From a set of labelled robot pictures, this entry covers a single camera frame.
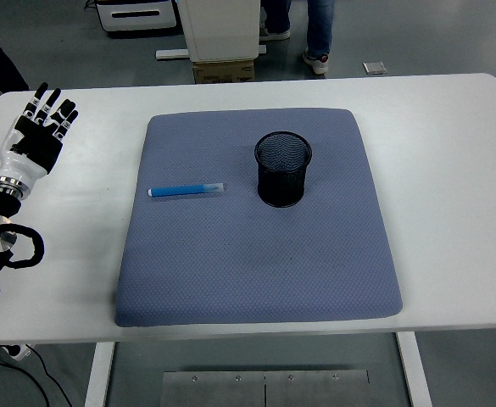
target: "metal plate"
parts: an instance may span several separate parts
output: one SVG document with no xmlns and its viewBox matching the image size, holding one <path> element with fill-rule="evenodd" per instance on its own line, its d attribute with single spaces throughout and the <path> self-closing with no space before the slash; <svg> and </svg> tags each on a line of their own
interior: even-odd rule
<svg viewBox="0 0 496 407">
<path fill-rule="evenodd" d="M 264 407 L 263 371 L 165 372 L 161 407 Z"/>
<path fill-rule="evenodd" d="M 363 62 L 367 75 L 383 75 L 387 73 L 383 62 Z"/>
<path fill-rule="evenodd" d="M 165 372 L 161 407 L 368 407 L 367 371 Z"/>
<path fill-rule="evenodd" d="M 267 371 L 266 407 L 368 407 L 367 371 Z"/>
</svg>

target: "white machine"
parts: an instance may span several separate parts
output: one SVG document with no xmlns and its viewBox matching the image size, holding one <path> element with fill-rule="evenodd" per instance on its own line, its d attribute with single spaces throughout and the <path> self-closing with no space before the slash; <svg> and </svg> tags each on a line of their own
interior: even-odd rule
<svg viewBox="0 0 496 407">
<path fill-rule="evenodd" d="M 192 62 L 259 56 L 259 0 L 178 0 Z"/>
<path fill-rule="evenodd" d="M 134 31 L 176 26 L 175 0 L 97 0 L 105 31 Z"/>
</svg>

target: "white table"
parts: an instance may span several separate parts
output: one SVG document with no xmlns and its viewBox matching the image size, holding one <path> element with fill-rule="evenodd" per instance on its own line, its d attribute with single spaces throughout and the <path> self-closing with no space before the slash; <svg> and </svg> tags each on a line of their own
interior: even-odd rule
<svg viewBox="0 0 496 407">
<path fill-rule="evenodd" d="M 0 98 L 0 144 L 30 95 Z M 14 218 L 42 234 L 46 255 L 30 270 L 1 272 L 0 343 L 496 327 L 492 76 L 91 89 L 64 91 L 63 96 L 77 103 L 80 116 L 51 175 L 36 184 Z M 362 321 L 116 326 L 114 293 L 150 118 L 291 107 L 340 108 L 354 114 L 371 164 L 403 310 Z"/>
</svg>

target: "robot finger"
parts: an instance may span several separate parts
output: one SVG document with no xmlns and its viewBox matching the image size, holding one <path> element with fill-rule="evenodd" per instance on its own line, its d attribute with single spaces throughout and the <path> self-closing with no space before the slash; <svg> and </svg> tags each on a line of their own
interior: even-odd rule
<svg viewBox="0 0 496 407">
<path fill-rule="evenodd" d="M 69 117 L 67 117 L 65 121 L 61 123 L 61 126 L 53 133 L 53 136 L 62 141 L 65 134 L 67 134 L 67 131 L 69 131 L 70 125 L 72 125 L 77 116 L 78 112 L 76 110 L 73 110 L 69 114 Z"/>
<path fill-rule="evenodd" d="M 44 125 L 49 127 L 50 130 L 56 131 L 67 116 L 75 109 L 75 106 L 75 103 L 69 99 L 64 100 L 57 111 L 44 121 Z"/>
<path fill-rule="evenodd" d="M 36 108 L 38 107 L 38 104 L 41 102 L 42 95 L 44 94 L 44 92 L 46 90 L 47 90 L 47 83 L 46 82 L 43 82 L 38 87 L 38 89 L 36 89 L 35 95 L 31 99 L 31 101 L 28 102 L 27 106 L 25 106 L 25 110 L 24 110 L 23 115 L 26 118 L 31 119 L 33 117 L 33 115 L 36 112 Z"/>
<path fill-rule="evenodd" d="M 37 123 L 38 125 L 41 125 L 42 122 L 47 118 L 48 113 L 50 113 L 50 110 L 52 110 L 52 106 L 55 103 L 56 100 L 59 98 L 59 94 L 61 93 L 60 89 L 55 89 L 50 97 L 47 99 L 46 103 L 44 103 L 44 106 L 42 106 L 42 109 L 40 109 L 35 117 L 33 118 L 33 121 Z"/>
</svg>

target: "blue cushion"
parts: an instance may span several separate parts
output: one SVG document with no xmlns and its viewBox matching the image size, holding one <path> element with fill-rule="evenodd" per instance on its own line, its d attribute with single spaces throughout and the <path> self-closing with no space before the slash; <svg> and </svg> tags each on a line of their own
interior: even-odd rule
<svg viewBox="0 0 496 407">
<path fill-rule="evenodd" d="M 302 200 L 257 194 L 254 146 L 272 131 L 311 145 Z M 148 189 L 224 182 L 214 194 Z M 359 128 L 342 109 L 153 117 L 121 263 L 119 326 L 340 321 L 397 314 L 402 299 Z"/>
</svg>

